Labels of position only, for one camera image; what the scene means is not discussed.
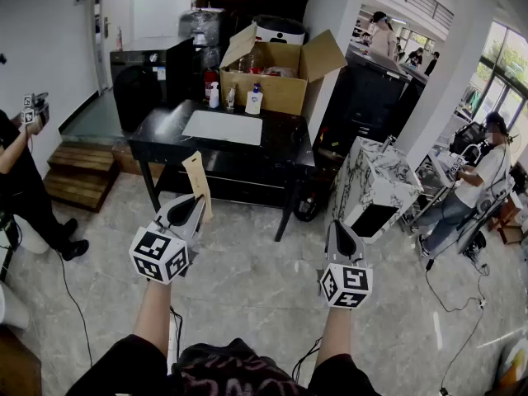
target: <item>marble pedestal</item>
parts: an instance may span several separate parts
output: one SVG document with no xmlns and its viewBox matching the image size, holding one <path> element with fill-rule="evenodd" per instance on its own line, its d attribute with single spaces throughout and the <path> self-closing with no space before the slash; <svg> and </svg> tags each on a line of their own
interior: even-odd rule
<svg viewBox="0 0 528 396">
<path fill-rule="evenodd" d="M 365 243 L 373 243 L 423 193 L 405 155 L 381 143 L 356 138 L 332 184 L 325 216 L 350 226 Z"/>
</svg>

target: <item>marble floor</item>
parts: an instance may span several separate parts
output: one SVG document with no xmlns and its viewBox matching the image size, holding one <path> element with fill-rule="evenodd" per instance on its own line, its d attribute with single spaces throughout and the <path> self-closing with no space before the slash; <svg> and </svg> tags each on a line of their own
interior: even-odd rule
<svg viewBox="0 0 528 396">
<path fill-rule="evenodd" d="M 171 198 L 163 195 L 162 203 Z M 132 331 L 145 288 L 128 255 L 137 228 L 153 208 L 141 177 L 121 174 L 99 214 L 54 205 L 57 217 L 79 221 L 76 235 L 90 241 L 82 258 L 66 264 L 70 290 L 87 322 L 94 360 Z M 280 243 L 273 242 L 279 210 L 213 202 L 214 218 L 197 241 L 199 252 L 185 279 L 172 286 L 172 305 L 184 318 L 182 345 L 225 345 L 241 337 L 257 353 L 287 371 L 321 336 L 328 309 L 318 296 L 316 269 L 322 265 L 322 219 L 292 218 Z M 445 386 L 457 396 L 489 389 L 509 332 L 526 332 L 528 269 L 518 246 L 503 246 L 487 234 L 481 262 L 491 267 L 482 279 L 488 304 L 468 346 L 453 364 Z M 369 247 L 373 294 L 353 318 L 352 354 L 383 395 L 438 395 L 441 378 L 476 321 L 476 304 L 445 313 L 429 290 L 413 239 L 393 226 Z M 60 395 L 88 368 L 82 320 L 64 288 L 54 252 L 19 250 L 7 283 L 29 306 L 32 324 L 21 340 L 42 360 L 45 395 Z M 469 260 L 447 251 L 429 273 L 448 308 L 477 296 L 478 273 Z M 441 344 L 433 325 L 437 312 Z M 310 357 L 301 373 L 307 382 Z"/>
</svg>

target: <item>storage box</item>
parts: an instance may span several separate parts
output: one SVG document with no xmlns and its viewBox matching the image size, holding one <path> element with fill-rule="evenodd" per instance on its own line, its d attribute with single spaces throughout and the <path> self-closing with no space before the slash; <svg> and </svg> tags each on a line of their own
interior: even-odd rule
<svg viewBox="0 0 528 396">
<path fill-rule="evenodd" d="M 300 115 L 307 84 L 347 64 L 330 30 L 324 31 L 305 45 L 256 43 L 256 33 L 257 26 L 253 24 L 231 37 L 229 48 L 220 64 L 222 102 L 225 102 L 229 88 L 236 86 L 235 105 L 246 106 L 248 92 L 253 90 L 254 83 L 260 83 L 264 94 L 261 105 L 263 110 Z M 254 45 L 264 54 L 265 67 L 291 68 L 299 79 L 226 71 L 232 62 L 248 54 Z"/>
</svg>

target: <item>black shoe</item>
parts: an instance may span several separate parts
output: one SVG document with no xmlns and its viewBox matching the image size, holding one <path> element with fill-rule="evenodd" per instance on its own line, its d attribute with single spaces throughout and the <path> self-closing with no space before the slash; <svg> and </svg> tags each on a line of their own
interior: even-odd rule
<svg viewBox="0 0 528 396">
<path fill-rule="evenodd" d="M 69 238 L 73 235 L 73 232 L 77 230 L 77 220 L 76 219 L 70 219 L 66 222 L 66 224 L 63 226 L 64 234 L 66 235 L 66 238 Z"/>
<path fill-rule="evenodd" d="M 90 247 L 90 243 L 86 239 L 77 242 L 71 242 L 68 245 L 66 251 L 61 252 L 63 259 L 65 261 L 72 261 L 74 258 L 82 256 Z"/>
<path fill-rule="evenodd" d="M 427 251 L 424 247 L 423 247 L 423 241 L 425 239 L 423 238 L 423 235 L 419 235 L 418 236 L 418 246 L 420 247 L 420 255 L 422 256 L 422 258 L 427 258 L 429 257 L 429 251 Z"/>
</svg>

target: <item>white t-shirt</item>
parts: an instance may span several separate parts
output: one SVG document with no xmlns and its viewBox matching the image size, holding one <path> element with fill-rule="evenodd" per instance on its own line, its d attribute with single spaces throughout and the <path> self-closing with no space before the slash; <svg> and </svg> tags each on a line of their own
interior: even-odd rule
<svg viewBox="0 0 528 396">
<path fill-rule="evenodd" d="M 393 54 L 389 54 L 389 43 L 391 42 L 396 42 L 396 35 L 391 30 L 378 29 L 372 36 L 370 47 L 378 53 L 393 57 Z"/>
<path fill-rule="evenodd" d="M 455 189 L 455 195 L 469 208 L 474 208 L 484 190 L 504 179 L 505 173 L 509 172 L 510 169 L 510 158 L 509 145 L 502 144 L 492 149 L 480 160 L 480 163 L 477 164 L 477 167 L 472 172 L 472 174 L 479 175 L 484 183 L 480 186 L 473 186 L 466 181 L 462 181 L 460 186 Z"/>
</svg>

